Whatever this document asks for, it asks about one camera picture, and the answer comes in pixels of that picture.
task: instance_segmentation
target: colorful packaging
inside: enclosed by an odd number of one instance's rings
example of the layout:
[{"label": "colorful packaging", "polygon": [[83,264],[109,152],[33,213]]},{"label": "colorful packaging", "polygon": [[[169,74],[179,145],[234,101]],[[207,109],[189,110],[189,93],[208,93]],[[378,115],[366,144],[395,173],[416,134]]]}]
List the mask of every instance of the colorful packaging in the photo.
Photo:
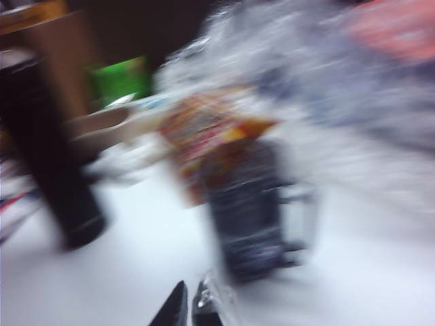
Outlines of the colorful packaging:
[{"label": "colorful packaging", "polygon": [[175,147],[179,173],[194,203],[204,202],[201,191],[201,159],[225,143],[245,144],[277,121],[235,113],[216,93],[193,94],[180,101],[162,122],[161,134]]}]

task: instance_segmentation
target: plastic bag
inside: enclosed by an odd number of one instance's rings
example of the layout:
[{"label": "plastic bag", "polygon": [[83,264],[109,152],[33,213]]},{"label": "plastic bag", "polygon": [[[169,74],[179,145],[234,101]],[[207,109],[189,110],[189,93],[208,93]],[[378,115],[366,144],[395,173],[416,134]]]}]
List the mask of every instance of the plastic bag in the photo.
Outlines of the plastic bag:
[{"label": "plastic bag", "polygon": [[[433,20],[421,24],[431,17],[422,18],[425,7],[432,13],[434,0],[360,7],[326,0],[233,3],[206,21],[199,39],[168,59],[156,75],[157,87],[251,84],[255,94],[239,104],[288,120],[279,129],[303,175],[333,177],[431,215],[435,205],[428,194],[435,192],[435,181],[427,176],[435,166],[435,60],[410,56],[415,51],[408,48],[404,60],[397,46],[382,51],[355,31],[369,16],[417,48],[425,39],[427,48],[434,34]],[[403,14],[385,19],[388,11]]]}]

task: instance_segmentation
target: white surface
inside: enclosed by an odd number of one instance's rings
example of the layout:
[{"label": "white surface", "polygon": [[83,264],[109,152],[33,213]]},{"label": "white surface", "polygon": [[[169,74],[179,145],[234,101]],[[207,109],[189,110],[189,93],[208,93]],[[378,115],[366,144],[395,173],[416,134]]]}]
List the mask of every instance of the white surface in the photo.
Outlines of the white surface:
[{"label": "white surface", "polygon": [[[206,207],[165,162],[98,191],[113,222],[88,246],[61,252],[40,211],[1,247],[2,326],[144,326],[181,279],[191,302],[218,260]],[[327,187],[311,262],[236,290],[245,326],[433,326],[434,275],[432,225]]]}]

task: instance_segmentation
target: black thermos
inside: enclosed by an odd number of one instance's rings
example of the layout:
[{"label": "black thermos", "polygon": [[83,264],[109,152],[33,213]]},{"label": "black thermos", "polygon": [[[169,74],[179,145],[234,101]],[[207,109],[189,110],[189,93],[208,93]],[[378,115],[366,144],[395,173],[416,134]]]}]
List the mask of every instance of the black thermos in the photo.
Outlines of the black thermos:
[{"label": "black thermos", "polygon": [[40,72],[40,58],[0,52],[0,118],[22,154],[67,245],[93,241],[105,220],[67,144],[60,115]]}]

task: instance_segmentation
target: brown cardboard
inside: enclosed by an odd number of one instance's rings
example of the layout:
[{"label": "brown cardboard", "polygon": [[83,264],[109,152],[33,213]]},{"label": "brown cardboard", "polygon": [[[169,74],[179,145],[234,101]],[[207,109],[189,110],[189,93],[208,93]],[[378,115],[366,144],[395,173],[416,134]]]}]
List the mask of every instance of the brown cardboard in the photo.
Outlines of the brown cardboard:
[{"label": "brown cardboard", "polygon": [[66,120],[90,113],[84,67],[100,62],[86,13],[67,14],[0,36],[0,50],[31,48],[46,55],[43,64],[50,89]]}]

